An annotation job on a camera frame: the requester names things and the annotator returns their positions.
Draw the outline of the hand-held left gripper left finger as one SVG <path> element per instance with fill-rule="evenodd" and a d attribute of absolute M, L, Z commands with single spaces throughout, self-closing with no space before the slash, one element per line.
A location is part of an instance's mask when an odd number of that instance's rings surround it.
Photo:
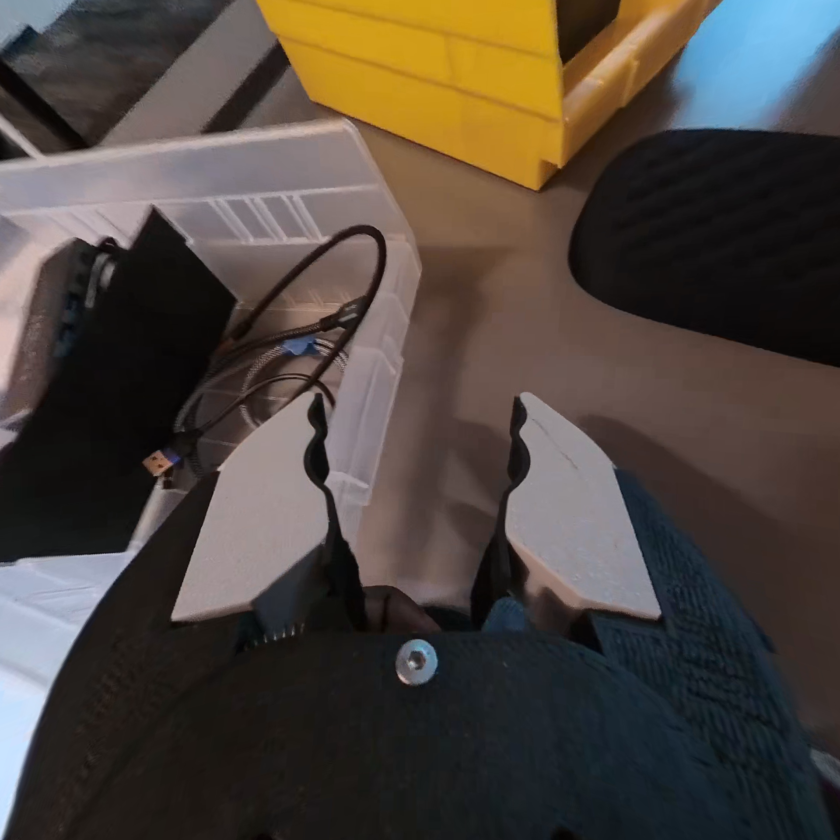
<path fill-rule="evenodd" d="M 327 485 L 328 423 L 306 393 L 259 426 L 214 475 L 171 613 L 174 623 L 253 613 L 305 624 L 317 606 L 364 623 L 359 567 Z"/>

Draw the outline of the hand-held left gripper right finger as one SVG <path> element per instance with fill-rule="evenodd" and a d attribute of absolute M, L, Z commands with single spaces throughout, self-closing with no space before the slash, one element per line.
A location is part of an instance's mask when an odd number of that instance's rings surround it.
<path fill-rule="evenodd" d="M 514 398 L 507 487 L 471 590 L 471 619 L 510 597 L 532 621 L 612 613 L 658 621 L 658 602 L 616 468 L 530 392 Z"/>

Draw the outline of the black long usb hub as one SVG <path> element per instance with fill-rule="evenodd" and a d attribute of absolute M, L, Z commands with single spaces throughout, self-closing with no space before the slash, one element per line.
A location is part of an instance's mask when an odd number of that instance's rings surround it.
<path fill-rule="evenodd" d="M 124 248 L 113 237 L 96 244 L 73 238 L 40 267 L 24 311 L 2 414 L 32 410 L 80 337 Z"/>

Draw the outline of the clear plastic bin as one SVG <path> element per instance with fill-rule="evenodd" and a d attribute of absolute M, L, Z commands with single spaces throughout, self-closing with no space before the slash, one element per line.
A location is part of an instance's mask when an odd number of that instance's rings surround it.
<path fill-rule="evenodd" d="M 2 401 L 25 310 L 45 260 L 80 238 L 113 237 L 126 254 L 159 210 L 235 304 L 200 384 L 233 375 L 201 404 L 212 416 L 257 376 L 315 371 L 335 394 L 325 449 L 343 537 L 354 546 L 371 497 L 421 277 L 415 239 L 356 128 L 316 121 L 2 163 Z M 214 475 L 255 430 L 232 415 L 154 487 L 129 547 L 2 563 L 2 754 L 23 763 L 43 708 L 93 622 L 118 652 L 127 608 L 104 618 L 121 586 L 139 601 L 154 559 L 175 573 L 164 622 L 213 495 Z"/>

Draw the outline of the yellow plastic bin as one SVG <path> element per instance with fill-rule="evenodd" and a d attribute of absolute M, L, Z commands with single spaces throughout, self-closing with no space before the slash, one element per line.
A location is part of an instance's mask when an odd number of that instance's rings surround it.
<path fill-rule="evenodd" d="M 690 41 L 713 1 L 262 1 L 309 98 L 534 191 Z"/>

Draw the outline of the black bin divider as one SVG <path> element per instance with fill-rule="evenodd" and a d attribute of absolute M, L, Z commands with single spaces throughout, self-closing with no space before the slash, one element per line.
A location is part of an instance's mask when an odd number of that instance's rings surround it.
<path fill-rule="evenodd" d="M 556 1 L 559 54 L 565 65 L 617 17 L 621 1 Z"/>
<path fill-rule="evenodd" d="M 2 563 L 129 547 L 154 487 L 143 461 L 168 444 L 234 306 L 151 210 L 2 455 Z"/>

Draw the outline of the black mouse pad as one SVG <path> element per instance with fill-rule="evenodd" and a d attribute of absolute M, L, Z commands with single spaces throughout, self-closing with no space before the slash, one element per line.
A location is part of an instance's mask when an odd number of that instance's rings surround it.
<path fill-rule="evenodd" d="M 651 135 L 596 180 L 568 262 L 616 310 L 837 368 L 839 139 Z"/>

